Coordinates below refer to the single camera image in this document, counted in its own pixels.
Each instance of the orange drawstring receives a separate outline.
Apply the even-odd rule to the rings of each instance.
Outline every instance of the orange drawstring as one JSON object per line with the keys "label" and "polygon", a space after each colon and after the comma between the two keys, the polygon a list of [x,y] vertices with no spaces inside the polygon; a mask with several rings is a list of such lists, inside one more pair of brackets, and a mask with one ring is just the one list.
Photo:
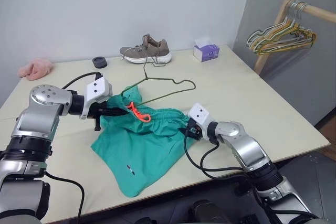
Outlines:
{"label": "orange drawstring", "polygon": [[134,106],[134,102],[131,102],[126,108],[130,109],[141,122],[149,123],[152,120],[149,114],[141,114]]}

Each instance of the hanger rack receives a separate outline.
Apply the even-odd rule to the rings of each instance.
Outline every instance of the hanger rack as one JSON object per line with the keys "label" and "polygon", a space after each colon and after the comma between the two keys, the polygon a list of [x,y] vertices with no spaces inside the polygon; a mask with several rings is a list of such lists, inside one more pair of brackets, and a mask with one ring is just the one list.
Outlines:
{"label": "hanger rack", "polygon": [[[286,16],[287,14],[287,6],[288,4],[291,2],[292,0],[284,0],[281,7],[280,7],[280,11],[278,13],[277,18],[275,19],[274,24],[278,24],[280,23]],[[328,10],[324,10],[312,5],[307,5],[303,10],[303,12],[308,13],[310,15],[313,15],[315,17],[324,19],[326,21],[329,22],[333,22],[336,23],[336,13],[332,13]],[[254,65],[254,71],[257,74],[260,74],[266,64],[266,61],[268,60],[268,57],[270,56],[270,54],[264,54],[264,55],[260,55],[257,58],[257,61]]]}

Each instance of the white shoe sole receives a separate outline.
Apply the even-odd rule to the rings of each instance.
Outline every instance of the white shoe sole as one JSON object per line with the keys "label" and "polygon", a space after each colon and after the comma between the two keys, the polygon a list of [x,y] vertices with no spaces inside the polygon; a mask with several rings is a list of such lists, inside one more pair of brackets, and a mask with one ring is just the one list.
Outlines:
{"label": "white shoe sole", "polygon": [[[157,56],[157,57],[148,57],[147,62],[154,62],[154,63],[168,63],[172,60],[172,54],[169,52],[165,56]],[[136,63],[136,64],[141,64],[146,62],[146,58],[129,58],[125,56],[125,59],[128,60],[129,62]]]}

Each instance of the pink plush item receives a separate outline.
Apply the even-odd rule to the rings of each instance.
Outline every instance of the pink plush item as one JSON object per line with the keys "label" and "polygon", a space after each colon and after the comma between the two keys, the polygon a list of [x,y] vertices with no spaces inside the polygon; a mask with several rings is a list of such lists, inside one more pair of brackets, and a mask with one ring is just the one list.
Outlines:
{"label": "pink plush item", "polygon": [[34,81],[50,73],[53,64],[46,59],[34,59],[28,65],[20,68],[17,72],[19,77],[26,77],[29,81]]}

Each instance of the black cable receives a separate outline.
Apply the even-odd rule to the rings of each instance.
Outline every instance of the black cable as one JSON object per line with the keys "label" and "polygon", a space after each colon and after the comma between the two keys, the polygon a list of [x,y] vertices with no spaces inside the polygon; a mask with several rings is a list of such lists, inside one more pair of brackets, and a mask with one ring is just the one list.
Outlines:
{"label": "black cable", "polygon": [[59,180],[59,181],[63,181],[63,182],[72,183],[72,184],[79,187],[79,189],[82,192],[82,199],[81,199],[80,205],[79,205],[78,216],[77,216],[77,224],[80,224],[80,215],[81,215],[81,212],[82,212],[82,207],[83,207],[83,203],[84,203],[84,196],[85,196],[84,188],[82,187],[82,185],[80,183],[76,182],[76,181],[71,180],[71,179],[55,177],[48,172],[46,172],[46,176],[49,177],[49,178],[52,178],[54,180]]}
{"label": "black cable", "polygon": [[[241,167],[227,167],[227,168],[219,168],[219,169],[208,169],[208,168],[204,168],[203,167],[203,161],[205,159],[205,157],[207,155],[209,155],[211,152],[215,151],[216,149],[219,148],[219,143],[216,143],[216,146],[213,147],[211,150],[207,151],[201,158],[201,163],[200,166],[198,166],[189,156],[188,150],[187,150],[187,146],[186,146],[186,140],[187,140],[187,134],[188,131],[190,129],[190,126],[188,125],[186,127],[185,133],[184,133],[184,152],[187,156],[187,158],[189,159],[189,161],[198,169],[200,169],[207,177],[211,178],[211,179],[216,179],[216,180],[227,180],[229,178],[218,178],[218,177],[214,177],[210,174],[208,174],[207,172],[219,172],[219,171],[223,171],[223,170],[243,170]],[[280,215],[306,215],[309,216],[313,219],[318,219],[319,217],[317,217],[316,215],[310,213],[310,212],[305,212],[305,211],[296,211],[296,210],[273,210],[268,206],[265,206],[259,199],[258,194],[257,194],[257,190],[255,188],[255,186],[252,184],[252,182],[250,181],[248,175],[246,173],[243,173],[242,175],[235,175],[233,177],[237,177],[237,178],[245,178],[247,180],[247,182],[250,184],[251,188],[252,188],[252,192],[253,192],[253,196],[256,200],[256,202],[258,203],[258,205],[266,212],[271,212],[273,214],[280,214]]]}
{"label": "black cable", "polygon": [[102,74],[100,72],[90,72],[90,73],[85,73],[82,74],[81,76],[74,78],[72,81],[70,81],[68,84],[66,84],[62,89],[66,89],[67,87],[69,87],[71,84],[73,84],[75,81],[78,81],[79,79],[86,77],[86,76],[91,76],[95,74],[96,75],[96,79],[98,79],[99,77],[102,76]]}

